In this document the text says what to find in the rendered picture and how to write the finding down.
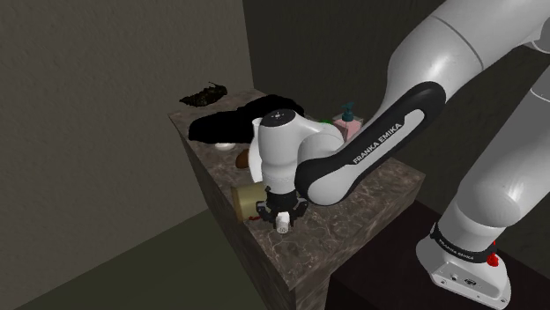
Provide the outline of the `beige box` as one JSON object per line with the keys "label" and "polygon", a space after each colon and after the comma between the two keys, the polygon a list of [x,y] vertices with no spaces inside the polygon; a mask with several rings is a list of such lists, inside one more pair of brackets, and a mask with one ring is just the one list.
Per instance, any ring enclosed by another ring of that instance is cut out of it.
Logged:
{"label": "beige box", "polygon": [[234,213],[241,223],[251,218],[258,218],[256,203],[266,200],[265,185],[257,182],[240,187],[231,187]]}

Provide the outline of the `dark dried plant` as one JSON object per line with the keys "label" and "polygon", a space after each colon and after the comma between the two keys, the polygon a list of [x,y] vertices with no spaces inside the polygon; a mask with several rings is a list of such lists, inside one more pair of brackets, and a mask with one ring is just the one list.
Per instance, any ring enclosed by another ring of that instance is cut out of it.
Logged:
{"label": "dark dried plant", "polygon": [[226,95],[228,95],[228,91],[224,85],[218,85],[211,82],[211,86],[205,87],[198,93],[181,98],[180,102],[191,107],[206,107],[217,102]]}

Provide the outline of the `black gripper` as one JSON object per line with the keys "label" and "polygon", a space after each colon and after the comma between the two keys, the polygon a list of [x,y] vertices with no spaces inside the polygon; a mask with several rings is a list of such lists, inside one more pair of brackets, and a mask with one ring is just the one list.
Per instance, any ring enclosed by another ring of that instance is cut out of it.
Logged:
{"label": "black gripper", "polygon": [[307,208],[307,200],[299,200],[296,190],[285,194],[275,194],[270,187],[265,188],[266,200],[256,202],[258,216],[266,222],[274,223],[279,212],[289,212],[290,226],[296,219],[304,216]]}

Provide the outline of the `dark robot stand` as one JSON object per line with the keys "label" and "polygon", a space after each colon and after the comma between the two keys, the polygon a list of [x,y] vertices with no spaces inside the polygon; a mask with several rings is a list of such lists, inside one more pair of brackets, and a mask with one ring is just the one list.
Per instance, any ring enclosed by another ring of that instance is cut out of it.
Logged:
{"label": "dark robot stand", "polygon": [[325,310],[550,310],[550,279],[455,231],[413,203],[332,274]]}

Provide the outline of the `pink soap dispenser teal pump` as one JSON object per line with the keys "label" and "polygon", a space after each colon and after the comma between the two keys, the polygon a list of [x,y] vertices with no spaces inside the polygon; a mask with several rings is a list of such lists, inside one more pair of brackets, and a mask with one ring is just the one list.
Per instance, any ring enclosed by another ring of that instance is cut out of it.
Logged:
{"label": "pink soap dispenser teal pump", "polygon": [[341,132],[344,141],[348,141],[355,135],[363,125],[363,119],[353,112],[353,102],[342,106],[344,112],[332,118],[332,124]]}

